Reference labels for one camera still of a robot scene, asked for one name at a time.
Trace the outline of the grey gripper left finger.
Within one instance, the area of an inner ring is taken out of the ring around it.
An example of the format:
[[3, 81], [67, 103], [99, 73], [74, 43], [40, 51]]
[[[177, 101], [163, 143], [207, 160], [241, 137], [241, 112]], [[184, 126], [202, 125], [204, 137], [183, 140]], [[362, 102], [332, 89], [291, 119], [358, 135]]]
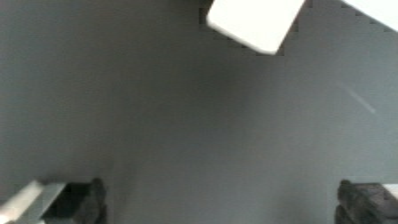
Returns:
[[0, 224], [108, 224], [103, 181], [33, 180], [0, 203]]

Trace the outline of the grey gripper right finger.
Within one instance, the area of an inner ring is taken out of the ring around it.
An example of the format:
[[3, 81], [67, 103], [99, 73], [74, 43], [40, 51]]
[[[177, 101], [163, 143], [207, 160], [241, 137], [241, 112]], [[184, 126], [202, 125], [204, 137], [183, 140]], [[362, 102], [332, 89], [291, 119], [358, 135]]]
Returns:
[[398, 184], [342, 180], [337, 202], [334, 224], [398, 224]]

